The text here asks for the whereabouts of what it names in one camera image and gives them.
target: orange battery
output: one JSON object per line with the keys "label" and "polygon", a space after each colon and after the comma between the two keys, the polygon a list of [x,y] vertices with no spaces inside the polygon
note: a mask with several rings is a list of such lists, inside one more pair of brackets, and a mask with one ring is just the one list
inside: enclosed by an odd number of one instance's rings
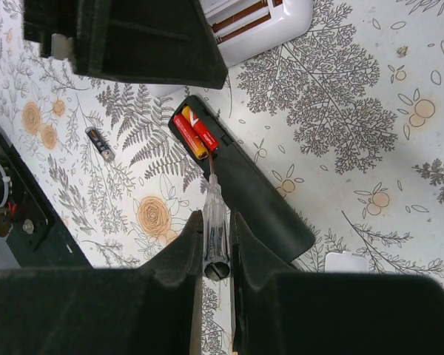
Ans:
{"label": "orange battery", "polygon": [[199,119],[199,117],[191,110],[189,106],[185,106],[181,111],[184,118],[191,124],[195,132],[201,137],[207,148],[211,152],[214,152],[218,147],[219,143],[212,135],[212,133],[207,129],[206,125]]}
{"label": "orange battery", "polygon": [[175,115],[172,121],[175,123],[178,131],[183,135],[184,140],[189,148],[191,148],[195,157],[199,160],[207,158],[207,155],[209,155],[207,148],[204,146],[201,139],[198,137],[195,130],[192,129],[191,125],[184,118],[184,116],[181,113],[178,113]]}

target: battery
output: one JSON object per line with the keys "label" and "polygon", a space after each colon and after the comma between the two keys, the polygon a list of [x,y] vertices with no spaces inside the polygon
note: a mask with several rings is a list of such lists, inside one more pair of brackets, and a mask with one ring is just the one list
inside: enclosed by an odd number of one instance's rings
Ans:
{"label": "battery", "polygon": [[175,115],[172,119],[178,131],[182,134],[184,140],[186,141],[189,148],[194,153],[195,157],[199,160],[207,158],[209,152],[207,148],[202,143],[201,139],[197,135],[194,129],[192,129],[189,122],[184,118],[181,113]]}
{"label": "battery", "polygon": [[199,117],[191,110],[189,106],[185,106],[181,111],[185,119],[191,124],[192,128],[201,137],[201,140],[206,145],[211,152],[214,152],[218,147],[219,143],[212,135],[212,133],[207,129],[206,125],[199,119]]}
{"label": "battery", "polygon": [[89,136],[90,140],[94,144],[94,147],[97,149],[102,158],[110,163],[115,159],[115,153],[111,150],[109,145],[105,143],[101,134],[95,127],[87,127],[86,134]]}

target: white device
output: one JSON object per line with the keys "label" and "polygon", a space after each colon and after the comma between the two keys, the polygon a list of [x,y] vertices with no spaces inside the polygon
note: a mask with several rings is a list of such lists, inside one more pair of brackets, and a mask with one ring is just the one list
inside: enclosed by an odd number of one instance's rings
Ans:
{"label": "white device", "polygon": [[[228,67],[304,34],[312,21],[312,0],[200,0]],[[147,85],[156,97],[181,85]]]}

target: table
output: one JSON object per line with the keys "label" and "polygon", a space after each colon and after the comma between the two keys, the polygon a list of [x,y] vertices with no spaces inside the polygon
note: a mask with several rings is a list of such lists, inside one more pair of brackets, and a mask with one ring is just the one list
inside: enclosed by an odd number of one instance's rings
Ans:
{"label": "table", "polygon": [[[20,2],[0,0],[0,126],[92,265],[141,265],[202,207],[201,171],[167,129],[196,94],[316,234],[299,268],[348,250],[444,287],[444,0],[314,5],[307,34],[231,68],[222,90],[153,98],[39,58]],[[204,299],[204,351],[227,354],[226,285]]]}

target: red object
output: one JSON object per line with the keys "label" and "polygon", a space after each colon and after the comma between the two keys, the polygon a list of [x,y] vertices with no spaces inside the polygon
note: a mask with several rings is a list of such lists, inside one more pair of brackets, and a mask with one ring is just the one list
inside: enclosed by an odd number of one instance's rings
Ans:
{"label": "red object", "polygon": [[184,107],[181,113],[191,124],[192,128],[199,135],[199,137],[201,137],[201,140],[204,142],[206,147],[209,148],[211,152],[214,152],[219,147],[219,143],[212,133],[207,129],[206,125],[199,119],[194,111],[190,109],[189,106]]}
{"label": "red object", "polygon": [[195,157],[199,160],[207,158],[207,155],[209,155],[207,148],[204,146],[204,144],[201,141],[201,138],[199,138],[198,134],[191,127],[191,125],[184,118],[184,116],[181,113],[178,113],[172,119],[172,121],[174,122],[175,126],[178,128],[178,131],[182,134],[184,140],[194,153]]}

